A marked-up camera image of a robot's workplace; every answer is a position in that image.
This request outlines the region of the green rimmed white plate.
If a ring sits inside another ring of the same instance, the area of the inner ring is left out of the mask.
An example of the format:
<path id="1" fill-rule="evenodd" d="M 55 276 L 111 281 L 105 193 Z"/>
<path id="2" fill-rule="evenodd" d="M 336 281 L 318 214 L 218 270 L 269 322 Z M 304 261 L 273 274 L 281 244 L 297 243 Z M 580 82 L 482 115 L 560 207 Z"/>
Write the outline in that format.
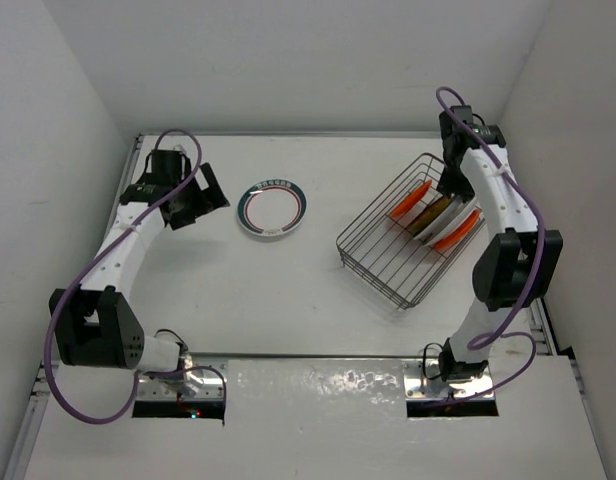
<path id="1" fill-rule="evenodd" d="M 449 206 L 440 213 L 427 227 L 415 236 L 423 245 L 428 246 L 435 240 L 447 227 L 451 226 L 456 219 L 464 213 L 469 214 L 476 205 L 473 198 L 463 202 L 459 196 L 455 196 Z"/>
<path id="2" fill-rule="evenodd" d="M 242 194 L 236 218 L 249 235 L 277 239 L 299 227 L 307 206 L 306 194 L 296 183 L 282 178 L 266 179 Z"/>

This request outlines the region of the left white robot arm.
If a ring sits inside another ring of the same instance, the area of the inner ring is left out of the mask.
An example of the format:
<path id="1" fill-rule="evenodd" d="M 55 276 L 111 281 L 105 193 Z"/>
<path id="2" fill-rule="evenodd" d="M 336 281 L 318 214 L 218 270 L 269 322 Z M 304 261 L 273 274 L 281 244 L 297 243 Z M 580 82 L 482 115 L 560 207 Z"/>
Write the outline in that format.
<path id="1" fill-rule="evenodd" d="M 178 369 L 183 344 L 145 333 L 129 296 L 150 245 L 166 228 L 187 227 L 229 202 L 208 163 L 181 151 L 154 149 L 139 179 L 119 198 L 95 264 L 73 293 L 56 290 L 49 307 L 63 363 L 142 372 Z"/>

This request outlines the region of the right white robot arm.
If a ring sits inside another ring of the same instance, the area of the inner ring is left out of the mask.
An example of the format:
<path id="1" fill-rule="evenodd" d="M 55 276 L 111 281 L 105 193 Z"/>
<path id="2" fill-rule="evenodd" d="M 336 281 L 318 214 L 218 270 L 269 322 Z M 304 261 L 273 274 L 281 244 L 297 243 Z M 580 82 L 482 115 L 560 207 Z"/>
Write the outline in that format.
<path id="1" fill-rule="evenodd" d="M 444 108 L 439 123 L 444 170 L 437 189 L 476 201 L 489 234 L 472 272 L 475 299 L 438 358 L 442 381 L 467 381 L 483 374 L 492 344 L 519 311 L 546 294 L 563 238 L 521 191 L 497 126 L 474 123 L 468 105 Z"/>

